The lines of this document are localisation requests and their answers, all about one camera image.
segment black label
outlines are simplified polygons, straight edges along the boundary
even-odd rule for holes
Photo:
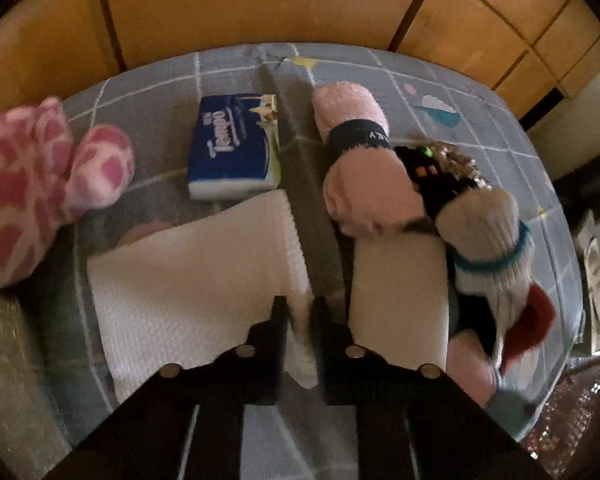
[[[338,124],[329,133],[327,146],[336,160],[353,148],[387,148],[392,150],[389,139],[380,124],[369,119],[352,119]]]

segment metal bolt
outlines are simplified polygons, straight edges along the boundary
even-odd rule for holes
[[[181,371],[182,366],[176,363],[169,363],[168,365],[164,365],[162,368],[160,368],[158,373],[165,379],[173,379],[176,378]]]
[[[235,353],[238,357],[253,357],[256,355],[256,349],[251,345],[240,345],[235,349]]]
[[[350,345],[347,346],[347,349],[344,351],[347,357],[351,357],[352,359],[360,359],[364,357],[366,354],[366,350],[362,348],[362,346],[358,345]]]
[[[440,368],[433,363],[423,364],[419,370],[422,376],[426,377],[427,379],[437,379],[442,373],[442,370],[440,370]]]

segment folded white towel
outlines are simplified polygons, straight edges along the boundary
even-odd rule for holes
[[[309,278],[282,190],[90,258],[105,356],[122,402],[166,363],[202,366],[244,342],[286,296],[285,365],[316,383],[308,351]]]
[[[407,232],[358,238],[349,327],[357,344],[389,364],[446,365],[449,331],[444,242]]]

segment blue tissue pack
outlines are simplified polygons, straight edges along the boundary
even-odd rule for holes
[[[280,184],[278,117],[273,94],[203,97],[187,171],[189,194],[237,200]]]

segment checkered tablecloth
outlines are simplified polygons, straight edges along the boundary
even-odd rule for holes
[[[317,62],[302,62],[298,56]],[[344,297],[350,253],[341,250],[322,203],[330,156],[311,104],[313,86],[339,80],[371,90],[387,116],[393,142],[423,132],[455,143],[494,185],[518,200],[536,243],[534,272],[559,312],[541,349],[508,374],[506,383],[542,403],[579,325],[580,273],[553,187],[506,104],[465,76],[398,54],[332,44],[244,45],[131,70],[65,103],[77,139],[94,124],[114,124],[129,134],[137,153],[136,176],[122,199],[63,228],[24,287],[23,301],[40,320],[46,374],[71,442],[85,437],[116,407],[87,257],[114,247],[136,224],[181,224],[232,205],[196,202],[187,195],[187,153],[202,96],[279,96],[282,187],[296,218],[312,287],[315,294]],[[457,124],[436,120],[423,106],[431,103],[456,114]],[[328,408],[316,391],[303,390],[288,378],[279,406],[246,410],[244,431],[242,476],[247,480],[356,478],[353,408]]]

